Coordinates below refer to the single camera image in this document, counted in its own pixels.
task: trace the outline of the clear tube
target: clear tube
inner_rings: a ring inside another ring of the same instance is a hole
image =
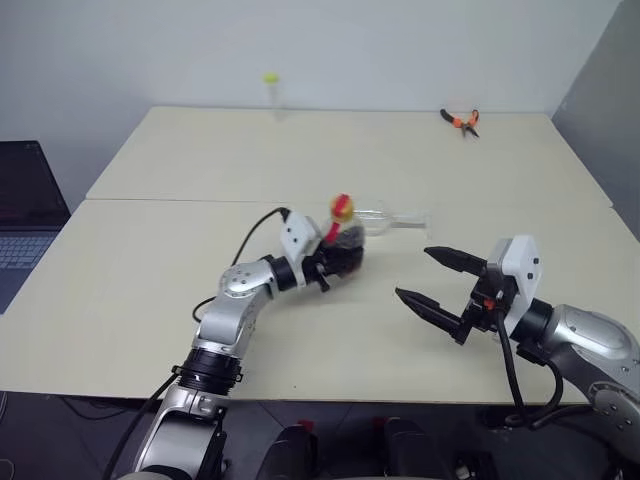
[[[355,214],[369,236],[384,234],[390,228],[418,228],[429,233],[430,216],[427,212],[391,213],[380,200],[356,200]]]
[[[269,98],[269,106],[271,108],[273,118],[276,120],[282,120],[284,112],[282,106],[282,94],[280,92],[280,77],[275,72],[268,72],[264,74],[262,79],[267,86],[267,96]]]

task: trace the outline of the white wall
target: white wall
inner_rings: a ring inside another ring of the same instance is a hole
[[[553,113],[618,0],[0,0],[0,139],[71,207],[153,104]]]

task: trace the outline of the black cable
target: black cable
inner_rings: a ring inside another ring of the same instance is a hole
[[[251,238],[251,235],[253,235],[253,232],[255,232],[256,229],[260,225],[262,225],[265,220],[267,220],[269,217],[272,217],[276,213],[279,213],[280,215],[282,215],[282,220],[286,222],[287,221],[287,217],[289,216],[290,210],[288,208],[285,208],[285,207],[274,208],[269,213],[267,213],[264,217],[262,217],[260,220],[258,220],[256,222],[256,224],[253,227],[251,227],[251,230],[249,230],[249,233],[247,233],[247,236],[244,237],[244,240],[242,241],[242,244],[240,245],[240,248],[238,249],[238,253],[236,253],[235,257],[233,257],[233,261],[231,262],[231,266],[232,267],[236,263],[238,263],[238,259],[240,258],[240,255],[242,255],[242,251],[244,250],[244,247],[247,244],[247,242],[249,241],[249,239]]]
[[[529,415],[530,421],[543,418],[546,415],[552,413],[556,408],[558,408],[558,405],[560,404],[560,400],[562,400],[562,395],[564,393],[564,381],[562,379],[562,374],[560,373],[560,370],[558,369],[556,364],[553,362],[547,362],[545,365],[549,367],[551,369],[551,372],[553,373],[553,378],[555,379],[555,388],[551,399],[543,407]],[[511,428],[522,427],[525,425],[523,419],[519,414],[509,415],[505,419],[505,424]]]
[[[109,408],[119,408],[119,407],[117,407],[115,405],[112,405],[112,404],[110,404],[108,402],[100,402],[100,401],[97,401],[97,400],[89,400],[89,405],[91,405],[93,408],[97,408],[97,409],[100,409],[100,410],[106,410],[106,409],[109,409]],[[120,408],[120,410],[127,411],[128,409],[127,408]]]
[[[255,225],[253,227],[251,227],[251,230],[249,230],[249,233],[247,233],[247,235],[244,237],[244,240],[242,241],[242,244],[240,245],[240,248],[238,249],[238,252],[236,253],[236,256],[233,257],[233,261],[231,262],[231,266],[232,267],[236,263],[238,263],[238,259],[240,258],[240,255],[242,255],[244,247],[247,245],[247,242],[251,238],[251,235],[253,235],[253,232],[255,232],[256,229],[265,222],[265,220],[269,219],[270,217],[272,217],[276,213],[279,213],[280,215],[282,215],[282,220],[286,222],[287,221],[287,217],[289,216],[289,213],[291,213],[291,210],[289,210],[288,208],[285,208],[285,207],[274,208],[269,213],[264,215],[260,220],[258,220],[255,223]],[[206,298],[206,299],[202,300],[200,303],[198,303],[195,307],[193,307],[193,310],[191,311],[191,318],[193,318],[193,320],[196,321],[197,323],[200,323],[202,321],[202,319],[200,317],[198,317],[198,309],[200,307],[206,305],[207,303],[212,302],[215,298],[216,298],[215,296]]]
[[[206,305],[207,303],[212,302],[215,298],[216,298],[215,295],[213,297],[205,298],[198,305],[193,307],[193,310],[191,310],[191,318],[193,318],[196,322],[200,323],[202,320],[200,319],[200,317],[198,317],[198,309],[203,305]]]
[[[593,412],[591,405],[571,405],[568,407],[558,408],[557,410],[545,415],[542,418],[537,419],[531,424],[532,430],[538,430],[549,423],[555,422],[561,418],[574,416],[574,415],[586,415]]]
[[[585,437],[589,437],[594,442],[599,443],[607,450],[611,450],[611,444],[605,440],[604,437],[601,437],[596,432],[589,430],[588,428],[584,428],[580,425],[576,425],[575,423],[566,422],[561,419],[557,419],[553,422],[554,425],[558,427],[566,428],[567,430],[571,430],[573,432],[579,433],[580,435],[584,435]]]
[[[122,437],[120,437],[120,440],[116,445],[116,448],[113,450],[113,453],[111,454],[111,458],[109,459],[109,463],[107,463],[107,466],[105,467],[104,472],[102,474],[102,480],[111,480],[111,475],[113,474],[113,470],[116,468],[118,459],[120,458],[120,455],[122,454],[122,451],[124,450],[124,447],[127,444],[129,437],[131,436],[131,433],[133,433],[133,431],[136,429],[136,427],[140,423],[140,420],[142,420],[142,417],[144,417],[144,414],[149,411],[149,409],[153,406],[155,401],[160,397],[160,395],[162,395],[162,392],[164,392],[169,387],[169,385],[173,383],[173,381],[176,378],[178,378],[178,375],[176,373],[172,374],[167,379],[167,381],[165,381],[162,385],[160,385],[160,387],[155,392],[153,392],[153,395],[151,395],[147,399],[147,401],[144,402],[142,407],[140,407],[140,410],[138,410],[138,413],[136,413],[136,416],[133,417],[133,420],[131,420],[131,423],[129,424],[125,432],[122,434]]]
[[[523,425],[528,425],[529,420],[524,407],[524,401],[522,400],[522,393],[520,393],[520,387],[518,386],[518,377],[516,376],[516,367],[513,363],[513,354],[511,353],[509,335],[507,334],[507,329],[504,326],[504,313],[501,311],[496,311],[496,326],[498,328],[498,336],[500,337],[500,345],[502,346],[504,367],[507,371],[507,381],[509,382],[509,388],[511,389],[513,403],[516,405],[516,410],[518,411],[518,415],[520,416]]]
[[[89,415],[85,415],[84,413],[80,412],[66,398],[64,398],[64,397],[58,397],[58,398],[60,399],[60,401],[62,401],[62,403],[64,403],[67,406],[67,408],[69,410],[71,410],[75,415],[77,415],[78,417],[80,417],[80,418],[82,418],[84,420],[90,420],[90,421],[106,420],[107,418],[117,417],[118,415],[122,415],[123,413],[126,412],[126,410],[118,410],[117,412],[110,413],[110,414],[107,414],[107,415],[102,415],[100,417],[91,417]]]

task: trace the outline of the red part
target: red part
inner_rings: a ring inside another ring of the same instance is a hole
[[[341,217],[342,216],[342,210],[344,209],[345,205],[347,204],[347,202],[349,201],[349,195],[347,195],[346,193],[341,193],[340,195],[338,195],[338,199],[336,200],[336,204],[333,207],[333,215],[335,217]]]
[[[492,298],[485,298],[482,303],[487,310],[493,310],[496,307],[496,301]]]
[[[372,419],[373,428],[384,427],[388,420],[389,420],[389,417],[373,417]]]
[[[340,224],[338,222],[333,222],[331,224],[331,228],[329,229],[329,233],[327,233],[327,236],[324,237],[324,239],[327,241],[328,244],[332,244],[333,242],[336,241],[336,238],[338,238],[339,231],[340,231]]]
[[[308,433],[311,433],[313,432],[313,426],[315,425],[315,423],[312,422],[311,420],[303,419],[303,420],[298,420],[298,425],[302,425]]]

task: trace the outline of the gray wall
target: gray wall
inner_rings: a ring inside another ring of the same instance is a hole
[[[618,0],[0,0],[0,140],[84,197],[157,104],[553,113]]]
[[[640,0],[625,0],[553,122],[640,240]]]

